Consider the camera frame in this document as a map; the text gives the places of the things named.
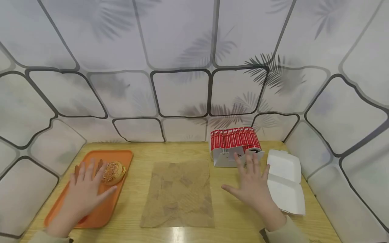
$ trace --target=burger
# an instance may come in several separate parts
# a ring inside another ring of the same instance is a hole
[[[104,171],[102,182],[106,185],[115,185],[120,182],[126,174],[126,167],[119,161],[110,162]]]

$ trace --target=table surface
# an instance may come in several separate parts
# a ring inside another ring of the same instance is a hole
[[[280,141],[263,141],[261,145],[265,151],[265,155],[261,159],[262,168],[266,164],[269,149],[287,151],[285,144]],[[74,171],[74,167],[88,152],[126,149],[132,150],[134,157],[110,222],[100,229],[74,229],[70,233],[70,237],[75,242],[265,242],[259,233],[259,230],[264,227],[261,219],[250,208],[220,188],[222,184],[238,185],[237,170],[235,168],[213,167],[208,144],[205,142],[90,143],[85,145],[33,220],[21,242],[27,242],[37,231],[43,229],[44,219],[67,184],[70,173]],[[210,164],[210,187],[215,228],[140,228],[140,218],[146,203],[154,162],[176,163],[200,160],[209,161]],[[301,186],[305,196],[306,215],[292,215],[293,221],[308,235],[311,242],[340,243],[336,232],[304,178],[301,180]]]

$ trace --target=white takeout box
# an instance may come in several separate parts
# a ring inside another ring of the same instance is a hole
[[[287,213],[305,215],[299,158],[286,151],[270,149],[268,186],[276,205]]]
[[[258,160],[264,154],[257,134],[252,127],[217,129],[210,133],[209,151],[214,167],[236,167],[234,153],[245,163],[245,151],[257,153]]]

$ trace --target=paper sheet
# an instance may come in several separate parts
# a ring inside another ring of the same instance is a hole
[[[140,226],[214,227],[208,163],[155,163]]]

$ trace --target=right hand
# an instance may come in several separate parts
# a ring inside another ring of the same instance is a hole
[[[246,150],[245,152],[247,169],[244,168],[244,164],[240,161],[238,155],[234,153],[240,176],[239,188],[234,188],[230,185],[222,185],[221,188],[254,210],[261,212],[274,205],[267,184],[270,165],[268,164],[263,174],[261,174],[257,154],[251,156],[248,151]]]

